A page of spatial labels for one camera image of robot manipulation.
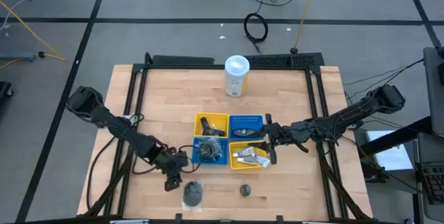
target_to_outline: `wooden tabletop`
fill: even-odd
[[[114,67],[105,105],[115,115],[123,113],[131,69],[132,65]],[[341,77],[338,67],[321,67],[321,71],[331,114],[346,107]],[[303,71],[252,70],[248,74],[246,93],[239,98],[225,93],[223,78],[223,70],[214,69],[148,70],[142,106],[145,119],[139,124],[139,131],[153,135],[169,146],[179,147],[192,143],[197,112],[263,116],[271,113],[273,121],[281,125],[311,118]],[[313,84],[319,115],[322,115],[314,76]],[[137,97],[133,98],[132,109],[135,108]],[[345,133],[345,136],[353,138],[351,132]],[[92,159],[111,137],[106,129],[98,131]],[[110,180],[115,146],[116,142],[102,154],[94,168],[92,203]],[[179,189],[166,192],[166,176],[159,171],[131,175],[124,217],[172,219],[177,213],[183,213],[184,219],[272,221],[277,215],[282,215],[286,221],[328,221],[318,154],[311,140],[305,146],[309,149],[308,153],[303,153],[296,146],[278,146],[277,164],[267,169],[234,171],[229,165],[201,166],[195,173],[183,173],[182,179],[185,182],[205,182],[202,212],[198,213],[184,212],[182,208],[181,198],[185,183]],[[343,186],[364,213],[372,216],[356,147],[349,141],[339,140],[337,154]],[[149,165],[139,160],[136,170],[145,169],[149,169]],[[79,214],[87,210],[86,182],[78,208]],[[249,197],[240,195],[239,188],[243,184],[251,186]],[[119,191],[117,189],[114,193],[114,213]],[[335,190],[332,190],[332,195],[336,216],[340,216]]]

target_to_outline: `blue bin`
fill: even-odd
[[[195,137],[194,141],[193,141],[193,145],[198,146],[201,141],[205,141],[208,139],[210,139],[210,137]],[[228,156],[230,155],[229,151],[228,151],[228,139],[218,138],[218,140],[221,142],[222,157],[217,162],[202,162],[202,164],[206,164],[206,165],[227,165],[228,164]],[[197,148],[193,148],[193,154],[191,156],[191,160],[195,164],[198,164],[200,162]]]
[[[232,115],[230,116],[230,123],[228,124],[230,127],[230,134],[228,135],[231,140],[235,141],[251,141],[251,140],[261,140],[264,137],[258,138],[242,138],[242,137],[234,137],[233,130],[238,128],[249,128],[253,130],[261,130],[264,126],[264,120],[262,119],[262,115]]]

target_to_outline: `concrete floor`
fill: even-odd
[[[19,0],[3,1],[13,5]],[[83,23],[30,23],[68,62],[45,58],[33,63],[15,63],[0,71],[0,80],[10,81],[15,90],[0,118],[0,223],[16,219],[95,1],[32,0],[15,10],[21,17],[79,18]],[[306,2],[293,0],[277,8],[263,6],[260,15],[300,19]],[[442,0],[420,2],[430,20],[444,20]],[[241,21],[257,7],[253,0],[103,0],[98,18]],[[5,14],[0,8],[0,15]],[[307,18],[421,20],[413,0],[313,0]],[[250,28],[253,35],[261,34],[259,24]],[[434,30],[444,41],[444,26],[434,26]],[[262,53],[288,53],[297,34],[297,24],[270,24],[268,38],[260,44]],[[298,47],[300,52],[322,52],[325,64],[339,66],[346,83],[417,61],[422,58],[422,49],[431,45],[424,26],[307,24]],[[20,23],[10,23],[0,33],[0,50],[48,51]],[[256,54],[242,24],[95,23],[73,88],[87,85],[105,96],[113,66],[141,62],[146,51],[158,55],[214,57],[219,64],[233,54]],[[392,83],[406,97],[407,104],[401,112],[380,117],[407,125],[429,115],[422,65],[406,70]],[[359,83],[345,89],[353,94],[369,84]],[[390,129],[378,123],[365,127]],[[94,126],[72,114],[63,114],[27,221],[75,216],[95,135]],[[369,185],[368,192],[376,218],[401,222],[413,217],[409,194],[378,185]]]

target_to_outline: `small item in bin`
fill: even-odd
[[[221,142],[217,138],[209,138],[199,143],[200,160],[203,162],[214,163],[223,156]]]
[[[255,148],[248,147],[244,150],[239,151],[238,153],[233,153],[233,157],[241,157],[241,156],[248,156],[251,155],[252,157],[255,156]]]
[[[251,188],[247,184],[244,184],[241,186],[241,195],[242,196],[249,196],[251,193]]]
[[[260,163],[254,157],[239,157],[237,158],[237,161],[244,164],[260,165]]]
[[[211,128],[206,117],[202,117],[200,119],[200,122],[202,123],[202,128],[203,128],[202,135],[214,135],[214,136],[218,136],[218,137],[225,136],[225,131]]]
[[[187,207],[195,207],[202,201],[203,187],[197,181],[188,182],[183,191],[183,203]]]
[[[261,137],[261,132],[253,129],[240,128],[233,130],[233,136],[243,138],[258,138]]]
[[[269,160],[269,159],[267,159],[267,158],[265,158],[265,157],[262,157],[262,156],[260,156],[260,155],[255,155],[255,159],[256,159],[256,161],[259,162],[264,168],[266,168],[266,167],[269,166],[269,164],[270,164],[270,160]]]

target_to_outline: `tube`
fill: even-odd
[[[255,156],[255,148],[248,147],[244,150],[239,151],[238,153],[233,153],[233,157],[241,157],[241,156],[248,156],[251,155],[252,157]]]
[[[260,165],[254,157],[239,157],[237,161],[244,164]]]
[[[270,160],[269,159],[267,159],[265,157],[262,157],[260,155],[255,155],[255,160],[257,162],[259,162],[264,168],[266,168],[270,164]]]

